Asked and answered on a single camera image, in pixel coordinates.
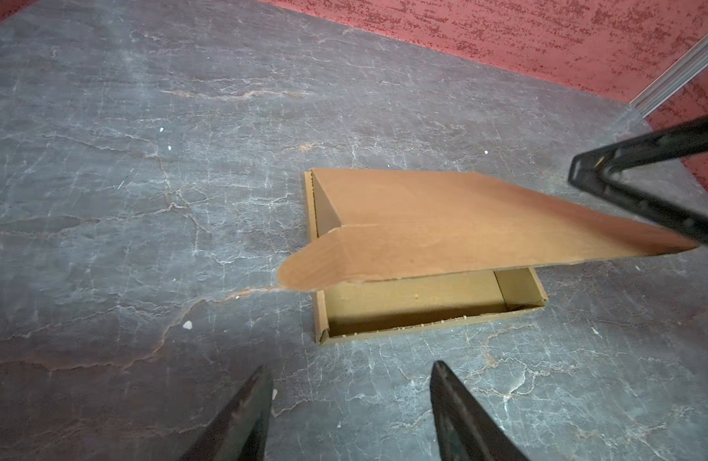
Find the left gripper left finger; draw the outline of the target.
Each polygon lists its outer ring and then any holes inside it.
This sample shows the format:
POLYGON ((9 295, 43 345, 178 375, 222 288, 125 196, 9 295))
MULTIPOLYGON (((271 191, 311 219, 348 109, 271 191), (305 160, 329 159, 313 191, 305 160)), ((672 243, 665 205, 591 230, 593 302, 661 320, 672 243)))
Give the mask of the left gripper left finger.
POLYGON ((273 378, 258 367, 179 460, 264 460, 273 378))

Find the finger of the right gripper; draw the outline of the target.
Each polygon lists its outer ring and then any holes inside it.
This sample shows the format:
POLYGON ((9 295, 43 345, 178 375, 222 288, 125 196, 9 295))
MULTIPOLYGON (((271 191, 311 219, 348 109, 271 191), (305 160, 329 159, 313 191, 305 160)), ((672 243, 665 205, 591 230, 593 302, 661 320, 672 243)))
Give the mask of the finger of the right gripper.
POLYGON ((707 152, 708 115, 705 115, 576 155, 568 182, 624 211, 708 246, 708 216, 620 180, 628 169, 707 152))

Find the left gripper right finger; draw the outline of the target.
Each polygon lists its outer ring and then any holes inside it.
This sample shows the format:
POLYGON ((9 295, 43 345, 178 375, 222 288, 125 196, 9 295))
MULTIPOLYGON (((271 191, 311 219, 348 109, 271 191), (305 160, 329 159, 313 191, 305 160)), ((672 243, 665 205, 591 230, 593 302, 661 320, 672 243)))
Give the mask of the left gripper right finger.
POLYGON ((433 365, 430 398, 441 460, 529 460, 444 361, 433 365))

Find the brown cardboard box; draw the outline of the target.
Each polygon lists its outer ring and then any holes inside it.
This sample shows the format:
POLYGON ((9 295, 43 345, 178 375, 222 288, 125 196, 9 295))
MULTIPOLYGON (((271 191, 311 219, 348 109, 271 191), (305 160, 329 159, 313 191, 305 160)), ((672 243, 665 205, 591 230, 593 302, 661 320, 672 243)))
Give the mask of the brown cardboard box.
POLYGON ((479 173, 315 168, 310 241, 280 267, 313 294, 321 344, 544 307, 545 266, 655 257, 695 243, 479 173))

